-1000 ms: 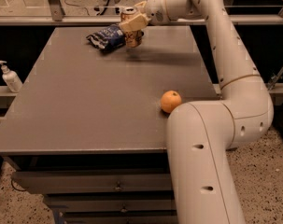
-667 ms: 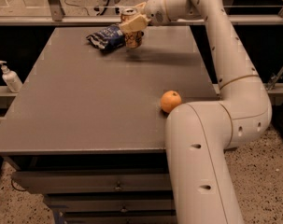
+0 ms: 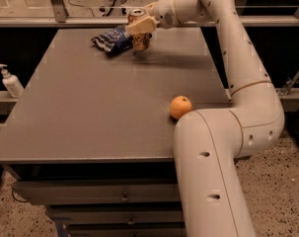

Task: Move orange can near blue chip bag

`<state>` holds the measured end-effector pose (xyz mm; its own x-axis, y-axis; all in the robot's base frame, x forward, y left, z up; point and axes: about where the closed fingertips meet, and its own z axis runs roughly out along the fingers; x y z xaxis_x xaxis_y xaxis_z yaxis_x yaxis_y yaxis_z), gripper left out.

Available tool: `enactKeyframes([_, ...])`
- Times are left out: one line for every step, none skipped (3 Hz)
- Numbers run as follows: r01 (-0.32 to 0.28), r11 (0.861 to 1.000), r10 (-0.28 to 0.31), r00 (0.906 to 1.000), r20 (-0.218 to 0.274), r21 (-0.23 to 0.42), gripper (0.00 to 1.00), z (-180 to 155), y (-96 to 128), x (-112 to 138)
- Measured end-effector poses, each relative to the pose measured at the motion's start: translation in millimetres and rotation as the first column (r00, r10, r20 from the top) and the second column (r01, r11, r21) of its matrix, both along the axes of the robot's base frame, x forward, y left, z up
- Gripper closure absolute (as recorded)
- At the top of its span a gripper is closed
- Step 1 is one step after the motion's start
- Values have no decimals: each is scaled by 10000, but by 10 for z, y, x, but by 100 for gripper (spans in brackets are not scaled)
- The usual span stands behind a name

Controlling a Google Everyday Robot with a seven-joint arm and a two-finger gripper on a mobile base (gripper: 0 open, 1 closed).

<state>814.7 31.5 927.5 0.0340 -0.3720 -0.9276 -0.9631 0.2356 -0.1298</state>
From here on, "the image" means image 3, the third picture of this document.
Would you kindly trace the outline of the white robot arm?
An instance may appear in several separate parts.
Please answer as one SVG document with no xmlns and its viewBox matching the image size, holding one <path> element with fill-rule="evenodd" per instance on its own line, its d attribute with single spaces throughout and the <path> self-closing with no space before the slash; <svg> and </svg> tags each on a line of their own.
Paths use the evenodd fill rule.
<svg viewBox="0 0 299 237">
<path fill-rule="evenodd" d="M 284 111 L 235 0 L 158 0 L 126 27 L 131 35 L 210 17 L 216 27 L 232 105 L 183 115 L 174 160 L 187 237 L 256 237 L 235 162 L 267 149 Z"/>
</svg>

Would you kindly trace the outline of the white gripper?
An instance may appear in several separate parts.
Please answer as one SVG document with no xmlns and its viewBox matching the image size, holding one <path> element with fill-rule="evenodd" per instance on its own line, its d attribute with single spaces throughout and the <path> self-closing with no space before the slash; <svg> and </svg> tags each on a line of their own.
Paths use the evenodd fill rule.
<svg viewBox="0 0 299 237">
<path fill-rule="evenodd" d="M 144 6 L 148 15 L 130 17 L 126 31 L 132 35 L 153 33 L 157 26 L 169 29 L 179 24 L 176 12 L 176 0 L 158 0 Z"/>
</svg>

